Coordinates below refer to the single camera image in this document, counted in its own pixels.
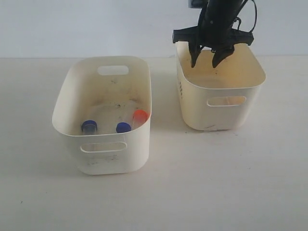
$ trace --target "table surface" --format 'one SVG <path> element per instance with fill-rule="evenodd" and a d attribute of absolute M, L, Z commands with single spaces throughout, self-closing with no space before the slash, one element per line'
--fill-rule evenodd
<path fill-rule="evenodd" d="M 105 176 L 79 172 L 51 124 L 78 60 L 0 59 L 2 231 L 308 229 L 308 57 L 258 57 L 267 80 L 246 123 L 210 133 L 181 118 L 175 59 L 146 59 L 149 160 Z"/>

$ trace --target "blue bottle cap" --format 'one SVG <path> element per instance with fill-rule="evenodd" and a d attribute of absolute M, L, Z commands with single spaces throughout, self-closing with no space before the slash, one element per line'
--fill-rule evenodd
<path fill-rule="evenodd" d="M 117 133 L 124 133 L 131 131 L 131 126 L 128 123 L 121 122 L 118 123 L 116 126 L 116 132 Z"/>
<path fill-rule="evenodd" d="M 83 124 L 81 125 L 82 131 L 85 128 L 86 125 L 94 125 L 96 130 L 97 130 L 97 123 L 94 120 L 86 120 L 85 122 L 83 122 Z"/>

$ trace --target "cutout handle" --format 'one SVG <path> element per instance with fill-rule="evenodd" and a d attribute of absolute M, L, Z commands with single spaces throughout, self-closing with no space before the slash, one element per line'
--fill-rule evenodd
<path fill-rule="evenodd" d="M 127 148 L 124 142 L 110 142 L 110 143 L 85 143 L 81 145 L 80 149 L 84 153 L 109 153 L 120 152 Z"/>
<path fill-rule="evenodd" d="M 207 100 L 210 107 L 230 107 L 239 106 L 246 101 L 244 96 L 213 97 Z"/>
<path fill-rule="evenodd" d="M 100 66 L 97 68 L 97 73 L 101 76 L 127 75 L 129 69 L 124 65 Z"/>

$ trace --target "plastic basket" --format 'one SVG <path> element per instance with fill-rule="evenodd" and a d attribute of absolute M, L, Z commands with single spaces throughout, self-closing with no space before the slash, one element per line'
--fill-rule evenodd
<path fill-rule="evenodd" d="M 193 129 L 229 130 L 243 125 L 257 98 L 265 72 L 245 44 L 212 67 L 213 53 L 203 50 L 191 68 L 187 42 L 177 42 L 178 92 L 182 117 Z"/>
<path fill-rule="evenodd" d="M 148 114 L 137 129 L 116 132 L 127 102 L 134 100 Z M 127 173 L 149 157 L 152 114 L 148 64 L 131 56 L 93 57 L 73 65 L 59 93 L 52 124 L 76 166 L 89 175 Z M 83 135 L 83 121 L 95 117 L 96 135 Z M 86 145 L 95 144 L 94 151 Z"/>

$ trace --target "white wall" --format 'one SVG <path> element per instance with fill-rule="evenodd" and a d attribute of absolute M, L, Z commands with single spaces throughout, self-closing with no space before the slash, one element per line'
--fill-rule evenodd
<path fill-rule="evenodd" d="M 308 54 L 308 1 L 256 2 L 255 54 Z M 188 0 L 0 0 L 0 57 L 170 56 L 172 30 L 199 12 Z M 249 30 L 252 3 L 241 15 Z"/>

